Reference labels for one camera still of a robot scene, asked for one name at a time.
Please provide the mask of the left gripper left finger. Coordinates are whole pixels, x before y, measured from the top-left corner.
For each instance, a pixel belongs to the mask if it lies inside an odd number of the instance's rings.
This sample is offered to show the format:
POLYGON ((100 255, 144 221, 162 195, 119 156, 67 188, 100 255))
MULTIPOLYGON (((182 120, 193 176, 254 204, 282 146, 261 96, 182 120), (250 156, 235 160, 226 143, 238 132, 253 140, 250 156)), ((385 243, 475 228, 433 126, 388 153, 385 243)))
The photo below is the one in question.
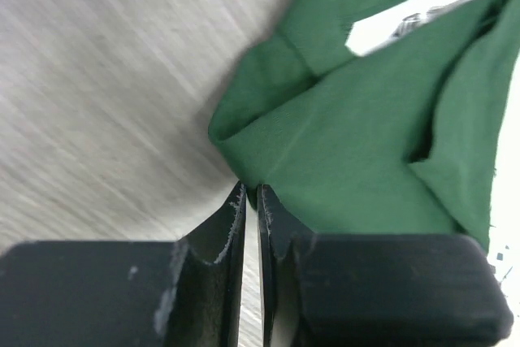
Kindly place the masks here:
POLYGON ((4 346, 235 346, 245 187, 176 241, 25 241, 1 256, 4 346))

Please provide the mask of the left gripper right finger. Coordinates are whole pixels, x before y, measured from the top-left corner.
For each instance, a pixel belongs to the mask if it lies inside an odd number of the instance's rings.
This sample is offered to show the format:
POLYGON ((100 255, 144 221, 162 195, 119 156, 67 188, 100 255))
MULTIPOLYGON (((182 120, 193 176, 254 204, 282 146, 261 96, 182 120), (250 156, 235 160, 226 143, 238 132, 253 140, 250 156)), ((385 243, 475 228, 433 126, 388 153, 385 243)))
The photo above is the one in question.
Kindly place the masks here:
POLYGON ((258 189, 266 346, 493 346, 514 315, 462 235, 316 233, 258 189))

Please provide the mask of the white and green t-shirt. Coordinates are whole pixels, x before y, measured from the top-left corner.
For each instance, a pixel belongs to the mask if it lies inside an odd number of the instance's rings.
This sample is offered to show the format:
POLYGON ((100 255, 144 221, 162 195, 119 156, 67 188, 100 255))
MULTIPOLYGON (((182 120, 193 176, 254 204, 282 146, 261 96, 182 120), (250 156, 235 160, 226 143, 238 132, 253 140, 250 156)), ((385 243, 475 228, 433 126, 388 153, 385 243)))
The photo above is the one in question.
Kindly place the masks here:
POLYGON ((489 246, 519 0, 293 0, 210 121, 256 198, 317 232, 463 233, 489 246))

